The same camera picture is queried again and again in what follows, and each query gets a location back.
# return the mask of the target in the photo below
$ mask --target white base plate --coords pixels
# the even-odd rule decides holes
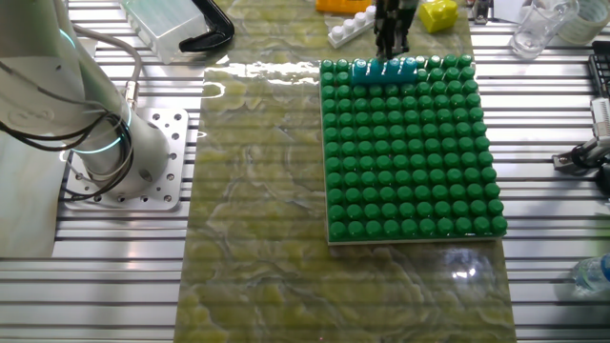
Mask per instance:
[[[85,201],[66,201],[65,205],[68,209],[86,212],[107,212],[108,210],[121,212],[169,212],[178,207],[184,153],[189,129],[189,115],[181,109],[138,109],[137,112],[142,119],[155,124],[165,134],[170,145],[168,166],[161,177],[137,197],[126,199],[105,194],[96,199]],[[173,139],[175,133],[178,133],[177,139]],[[73,153],[71,159],[72,165],[82,174],[87,175],[80,157]],[[80,175],[77,175],[72,170],[69,170],[66,188],[81,193],[92,193],[98,190],[97,186],[83,180]],[[64,198],[69,199],[70,196],[65,194]]]

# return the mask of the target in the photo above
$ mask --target cyan block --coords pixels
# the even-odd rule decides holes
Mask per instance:
[[[393,58],[380,64],[375,58],[368,62],[357,59],[352,65],[352,86],[415,83],[417,62],[413,57]]]

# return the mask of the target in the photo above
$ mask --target clear plastic box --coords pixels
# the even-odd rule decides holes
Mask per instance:
[[[208,31],[192,0],[120,0],[120,5],[140,39],[165,64],[180,53],[180,42]]]

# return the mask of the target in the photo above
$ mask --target green pegboard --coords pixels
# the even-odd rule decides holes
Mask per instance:
[[[480,240],[507,223],[472,57],[418,57],[415,84],[320,64],[329,244]]]

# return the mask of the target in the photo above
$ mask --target black cable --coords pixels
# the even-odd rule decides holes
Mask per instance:
[[[582,156],[582,152],[581,151],[582,151],[582,144],[577,145],[576,147],[574,147],[572,149],[572,153],[571,153],[572,163],[574,163],[579,168],[582,168],[584,170],[590,170],[590,169],[594,169],[594,168],[599,168],[599,167],[603,166],[606,162],[608,162],[608,159],[603,157],[599,161],[596,161],[595,165],[593,165],[593,166],[587,165],[580,158]]]
[[[129,173],[129,171],[131,170],[132,164],[133,164],[132,137],[129,132],[129,128],[122,120],[120,122],[120,125],[117,127],[117,133],[119,133],[119,131],[120,131],[119,137],[121,138],[121,142],[119,144],[123,148],[122,153],[121,153],[121,158],[125,159],[129,156],[129,158],[130,158],[129,162],[127,164],[125,164],[122,167],[121,171],[118,172],[117,174],[115,174],[113,176],[113,178],[105,186],[100,188],[97,192],[93,192],[90,194],[84,194],[84,193],[70,191],[70,190],[64,188],[63,190],[66,193],[72,195],[71,201],[83,201],[83,200],[95,198],[99,195],[109,192],[114,187],[116,187],[119,183],[121,183],[121,181],[123,181],[123,179],[125,179],[125,177]]]
[[[132,165],[133,165],[132,136],[129,132],[129,127],[127,126],[127,124],[123,121],[123,119],[120,116],[111,113],[110,111],[105,109],[103,107],[103,105],[101,105],[101,104],[95,104],[92,102],[87,103],[87,102],[75,101],[75,100],[66,98],[64,96],[61,96],[59,94],[56,94],[52,91],[48,91],[48,90],[36,85],[29,78],[22,75],[18,71],[11,69],[9,66],[4,64],[3,62],[0,62],[0,70],[4,71],[12,76],[20,78],[28,84],[31,84],[32,86],[36,87],[37,91],[47,95],[50,98],[53,98],[53,99],[56,99],[56,100],[59,100],[59,101],[65,102],[65,103],[73,104],[73,105],[89,105],[89,106],[98,105],[105,111],[104,114],[100,115],[97,119],[95,119],[95,121],[93,121],[86,128],[76,131],[76,132],[69,133],[69,134],[65,134],[65,135],[61,135],[61,136],[54,136],[54,137],[39,136],[39,135],[34,135],[34,134],[17,131],[17,130],[9,128],[6,124],[4,124],[3,122],[0,121],[0,131],[5,131],[11,137],[19,140],[20,142],[22,142],[24,144],[27,144],[27,145],[29,145],[33,148],[36,148],[38,150],[41,150],[41,151],[67,151],[67,150],[71,150],[73,148],[78,147],[85,140],[87,140],[87,138],[89,138],[89,135],[92,133],[92,131],[100,123],[104,122],[105,120],[108,120],[113,124],[114,130],[116,131],[116,133],[119,137],[119,145],[120,145],[120,147],[123,148],[122,153],[121,153],[121,161],[119,162],[120,166],[121,166],[120,167],[121,170],[117,171],[117,173],[114,174],[112,176],[112,178],[103,187],[101,187],[97,192],[93,192],[91,194],[83,194],[83,193],[79,193],[79,192],[74,192],[74,191],[70,191],[70,190],[66,189],[65,187],[63,187],[62,189],[66,193],[72,195],[71,201],[82,201],[82,200],[95,198],[99,195],[109,192],[114,187],[116,187],[119,183],[121,183],[121,181],[123,181],[125,179],[125,177],[129,173],[129,171],[131,170]],[[70,143],[69,145],[66,145],[64,147],[58,147],[58,148],[48,147],[48,146],[41,145],[41,144],[38,144],[38,143],[32,141],[32,140],[61,141],[61,140],[66,140],[66,139],[73,139],[78,136],[80,136],[80,138],[78,138],[75,142]]]
[[[25,143],[33,148],[37,148],[38,150],[41,150],[41,151],[51,151],[51,152],[67,151],[67,150],[74,149],[74,148],[78,147],[79,145],[81,145],[87,138],[89,138],[89,135],[97,127],[97,125],[99,125],[102,121],[104,121],[106,118],[108,118],[111,115],[115,115],[115,114],[112,114],[110,112],[104,113],[99,118],[95,119],[95,121],[86,128],[85,132],[83,132],[81,134],[80,138],[78,138],[75,142],[70,143],[63,147],[48,147],[48,146],[33,142],[33,141],[31,141],[31,139],[25,138],[25,137],[21,136],[20,134],[14,132],[13,129],[7,127],[2,122],[0,122],[0,131],[4,131],[4,132],[8,133],[11,137],[15,138],[16,140],[18,140],[22,143]]]

